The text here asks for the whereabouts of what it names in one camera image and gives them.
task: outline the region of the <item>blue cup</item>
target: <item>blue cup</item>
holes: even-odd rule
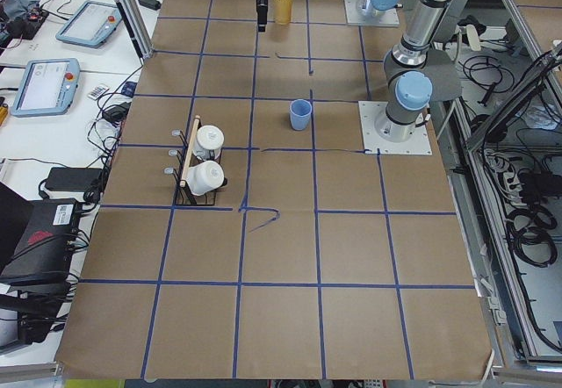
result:
[[[289,114],[291,117],[291,126],[295,131],[303,131],[310,122],[310,116],[313,113],[312,105],[306,100],[291,101]]]

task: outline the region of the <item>white mug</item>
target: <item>white mug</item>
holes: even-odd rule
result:
[[[202,162],[187,170],[187,184],[196,197],[218,189],[224,181],[225,173],[220,164],[214,161]]]
[[[193,144],[193,155],[203,161],[219,158],[224,142],[225,135],[217,126],[201,126]]]

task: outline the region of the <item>white bracket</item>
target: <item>white bracket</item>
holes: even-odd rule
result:
[[[357,10],[358,0],[343,0],[348,25],[379,26],[383,28],[398,28],[400,20],[395,9],[380,12],[378,15],[365,17]]]
[[[428,131],[425,126],[416,127],[409,140],[391,142],[380,136],[375,129],[375,119],[386,108],[387,102],[360,101],[361,130],[367,154],[431,155]]]

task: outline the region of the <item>table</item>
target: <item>table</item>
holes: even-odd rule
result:
[[[47,3],[46,8],[55,11],[65,1],[54,0]],[[72,0],[71,4],[62,8],[62,11],[72,12],[84,1],[86,0]],[[95,1],[112,2],[112,0]],[[141,6],[139,9],[148,33],[152,35],[158,12]],[[88,48],[62,43],[54,37],[63,22],[57,17],[50,16],[33,40],[24,40],[19,47],[5,50],[0,56],[0,64],[24,66],[28,61],[35,59],[76,57],[84,71],[124,74],[133,72],[141,65],[123,24],[119,25],[116,32],[100,48]]]
[[[22,75],[22,69],[5,69],[0,74],[0,86],[18,87]],[[93,162],[98,152],[86,140],[86,133],[98,109],[96,103],[87,98],[86,94],[98,83],[106,83],[115,89],[125,78],[126,75],[82,72],[74,103],[67,113],[61,116],[37,118],[9,116],[0,126],[0,157],[12,159],[34,157],[44,161],[60,162],[70,167],[84,167]],[[3,91],[3,96],[6,97],[6,103],[11,104],[15,93]],[[26,199],[40,199],[37,185],[47,177],[51,167],[53,165],[34,161],[10,162],[3,183]],[[80,196],[76,193],[56,195],[58,198],[65,198],[67,195]],[[82,230],[90,231],[93,218],[94,214],[91,214],[81,221]],[[84,252],[75,254],[71,269],[79,273],[84,257]],[[52,362],[60,340],[61,333],[51,333],[40,344],[0,355],[0,366]]]
[[[164,0],[57,360],[69,377],[480,378],[490,344],[435,138],[428,156],[363,152],[357,101],[387,98],[400,30],[293,0],[292,24],[257,34],[254,2]],[[173,205],[162,173],[196,114],[226,135],[206,211]]]

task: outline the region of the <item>wooden handle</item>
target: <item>wooden handle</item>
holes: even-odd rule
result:
[[[195,143],[195,138],[197,136],[197,130],[199,129],[199,122],[201,117],[199,115],[195,116],[193,119],[193,126],[191,127],[190,140],[187,144],[187,151],[185,151],[184,157],[184,167],[182,168],[182,175],[179,179],[179,185],[184,188],[187,184],[187,172],[190,168],[191,154],[193,153],[193,144]]]

